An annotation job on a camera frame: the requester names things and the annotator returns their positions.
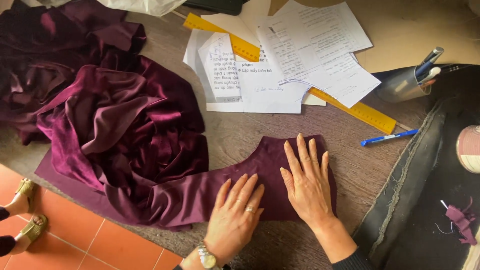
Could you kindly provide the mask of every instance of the orange floor tile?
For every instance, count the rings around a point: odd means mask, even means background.
[[[0,205],[10,203],[23,177],[0,164]],[[47,232],[18,255],[0,257],[0,270],[170,270],[182,257],[44,188],[35,214],[48,217]],[[32,214],[0,222],[0,235],[16,236]]]

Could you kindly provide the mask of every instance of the sandal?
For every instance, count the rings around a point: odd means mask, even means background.
[[[23,178],[18,184],[18,189],[15,191],[15,194],[21,193],[27,196],[28,199],[28,212],[33,212],[33,198],[35,196],[38,185],[35,184],[32,180]]]
[[[42,220],[42,225],[37,225],[34,221],[34,217],[28,222],[28,224],[20,231],[21,234],[25,235],[30,239],[30,242],[35,241],[40,234],[47,228],[48,219],[45,215],[38,215],[38,218]]]

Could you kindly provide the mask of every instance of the purple fabric scrap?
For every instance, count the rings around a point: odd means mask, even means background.
[[[460,210],[453,205],[449,205],[445,216],[447,216],[458,228],[460,234],[465,237],[465,239],[460,238],[462,244],[476,245],[477,240],[473,236],[472,230],[470,229],[470,222],[474,221],[474,214],[469,211],[470,206],[472,205],[473,199],[470,197],[470,204],[464,209]]]

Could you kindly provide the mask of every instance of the black pants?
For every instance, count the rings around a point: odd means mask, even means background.
[[[3,207],[0,207],[0,221],[10,216],[10,213]],[[15,247],[15,238],[11,235],[0,236],[0,257],[3,257],[12,251]]]

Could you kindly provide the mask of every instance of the hand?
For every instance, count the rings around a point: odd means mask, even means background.
[[[225,197],[231,184],[230,179],[220,187],[216,196],[204,244],[207,250],[215,255],[219,267],[231,261],[250,242],[264,210],[258,209],[264,194],[264,185],[259,185],[253,192],[258,176],[254,174],[248,180],[247,178],[248,175],[244,174],[235,183],[227,200]],[[246,211],[247,206],[252,207],[253,211]],[[194,250],[180,266],[184,270],[203,269],[198,251]]]
[[[310,154],[301,133],[297,136],[297,145],[300,162],[296,158],[292,146],[286,141],[285,154],[292,172],[290,173],[284,168],[280,168],[280,171],[287,186],[290,203],[300,218],[312,230],[315,230],[328,221],[336,219],[332,211],[330,184],[328,183],[328,152],[322,155],[322,165],[320,166],[315,139],[309,141]]]

